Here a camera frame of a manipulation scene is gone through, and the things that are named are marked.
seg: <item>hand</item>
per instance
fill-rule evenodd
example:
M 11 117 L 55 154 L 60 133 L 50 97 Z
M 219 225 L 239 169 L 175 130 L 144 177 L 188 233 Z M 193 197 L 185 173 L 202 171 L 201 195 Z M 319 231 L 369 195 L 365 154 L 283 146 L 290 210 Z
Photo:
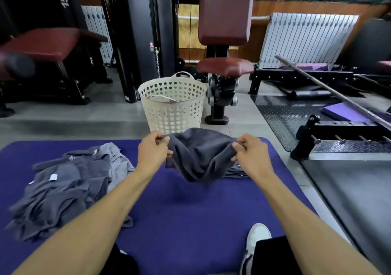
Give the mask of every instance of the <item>hand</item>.
M 232 144 L 237 154 L 231 160 L 238 161 L 248 176 L 255 181 L 274 175 L 266 143 L 249 134 L 240 136 L 237 141 L 243 145 L 237 142 Z
M 140 142 L 138 145 L 137 171 L 153 176 L 164 160 L 172 156 L 173 152 L 167 147 L 170 138 L 167 136 L 161 139 L 162 137 L 162 133 L 153 131 Z

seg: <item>white radiator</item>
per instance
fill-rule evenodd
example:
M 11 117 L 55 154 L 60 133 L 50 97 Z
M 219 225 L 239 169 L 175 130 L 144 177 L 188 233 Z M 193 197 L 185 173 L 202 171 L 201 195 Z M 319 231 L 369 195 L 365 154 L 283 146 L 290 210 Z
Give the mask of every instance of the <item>white radiator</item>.
M 279 68 L 280 55 L 296 63 L 337 60 L 358 15 L 273 13 L 259 58 L 259 68 Z
M 86 18 L 88 30 L 108 38 L 108 42 L 101 42 L 102 46 L 100 48 L 100 53 L 102 54 L 103 62 L 105 64 L 110 64 L 113 55 L 113 46 L 111 45 L 109 30 L 107 29 L 102 6 L 82 5 L 81 8 Z

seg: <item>white laundry basket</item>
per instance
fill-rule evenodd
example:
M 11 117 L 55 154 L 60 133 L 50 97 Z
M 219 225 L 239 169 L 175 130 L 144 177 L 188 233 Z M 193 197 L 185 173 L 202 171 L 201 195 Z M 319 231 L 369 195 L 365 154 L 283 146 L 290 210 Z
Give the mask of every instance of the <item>white laundry basket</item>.
M 201 124 L 207 86 L 188 72 L 178 73 L 190 78 L 177 77 L 176 73 L 146 81 L 138 88 L 151 131 L 179 133 Z

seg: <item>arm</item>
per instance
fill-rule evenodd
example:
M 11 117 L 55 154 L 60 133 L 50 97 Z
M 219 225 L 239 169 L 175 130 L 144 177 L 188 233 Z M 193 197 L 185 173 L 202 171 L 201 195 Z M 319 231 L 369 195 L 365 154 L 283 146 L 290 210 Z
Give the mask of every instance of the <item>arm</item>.
M 103 268 L 129 211 L 172 151 L 152 132 L 138 146 L 134 172 L 99 202 L 46 240 L 13 275 L 95 275 Z
M 234 143 L 244 171 L 265 194 L 282 224 L 292 252 L 303 274 L 371 274 L 380 272 L 347 241 L 308 209 L 276 176 L 267 144 L 245 134 Z

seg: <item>forearm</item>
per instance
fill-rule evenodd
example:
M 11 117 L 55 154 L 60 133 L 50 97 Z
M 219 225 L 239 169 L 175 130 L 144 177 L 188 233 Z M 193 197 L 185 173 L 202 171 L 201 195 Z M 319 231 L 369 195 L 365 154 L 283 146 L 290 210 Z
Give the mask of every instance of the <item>forearm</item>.
M 279 219 L 303 274 L 380 274 L 271 173 L 255 177 Z
M 13 275 L 95 275 L 152 175 L 137 169 L 99 202 L 46 240 Z

